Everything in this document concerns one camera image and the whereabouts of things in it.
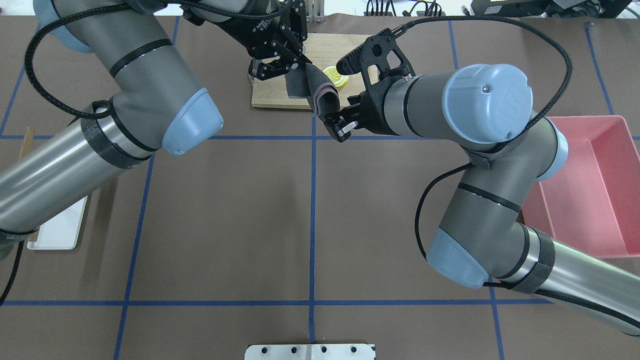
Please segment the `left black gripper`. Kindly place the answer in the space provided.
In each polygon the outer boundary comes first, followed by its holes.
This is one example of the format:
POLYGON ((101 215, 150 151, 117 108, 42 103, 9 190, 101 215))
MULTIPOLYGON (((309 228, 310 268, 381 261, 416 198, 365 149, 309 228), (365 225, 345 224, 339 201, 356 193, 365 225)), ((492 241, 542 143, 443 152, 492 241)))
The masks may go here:
POLYGON ((231 18, 220 28, 242 44, 252 57, 248 75, 265 81, 287 75, 296 64, 312 64, 304 54, 307 39, 307 7, 304 0, 247 0, 243 15, 280 14, 268 19, 231 18), (278 59, 265 63, 264 59, 278 59))

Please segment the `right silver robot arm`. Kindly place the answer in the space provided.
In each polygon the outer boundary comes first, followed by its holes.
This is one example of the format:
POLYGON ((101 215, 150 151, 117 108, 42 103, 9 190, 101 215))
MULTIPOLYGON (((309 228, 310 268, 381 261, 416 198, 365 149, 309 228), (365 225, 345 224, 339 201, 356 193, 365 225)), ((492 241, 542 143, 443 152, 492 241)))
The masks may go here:
POLYGON ((569 143, 549 118, 533 110, 528 79, 511 64, 472 64, 415 75, 409 66, 384 69, 375 83, 324 120, 344 142, 354 129, 378 135, 455 142, 469 164, 461 172, 426 262, 471 289, 492 285, 539 296, 639 335, 639 278, 517 221, 536 182, 566 164, 569 143))

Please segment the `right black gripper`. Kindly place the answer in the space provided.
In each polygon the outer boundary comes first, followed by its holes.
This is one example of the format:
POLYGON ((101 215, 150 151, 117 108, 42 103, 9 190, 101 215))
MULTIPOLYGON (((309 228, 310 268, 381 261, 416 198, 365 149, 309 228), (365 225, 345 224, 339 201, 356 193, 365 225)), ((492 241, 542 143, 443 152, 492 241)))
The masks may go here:
POLYGON ((322 122, 326 125, 329 136, 343 143, 351 136, 351 131, 366 129, 368 132, 385 135, 386 128, 381 123, 374 101, 368 92, 347 97, 348 106, 345 111, 325 112, 322 122))

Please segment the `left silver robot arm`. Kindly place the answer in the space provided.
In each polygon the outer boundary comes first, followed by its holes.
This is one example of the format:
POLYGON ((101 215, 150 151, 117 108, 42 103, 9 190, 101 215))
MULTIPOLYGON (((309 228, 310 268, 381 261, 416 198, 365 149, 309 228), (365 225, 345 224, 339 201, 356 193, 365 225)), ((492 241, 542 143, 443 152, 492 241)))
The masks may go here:
POLYGON ((35 0, 42 28, 26 48, 27 79, 73 122, 1 173, 1 256, 110 179, 158 150, 178 157, 212 137, 223 118, 154 14, 168 0, 35 0), (46 91, 34 71, 46 35, 93 53, 119 92, 83 111, 46 91))

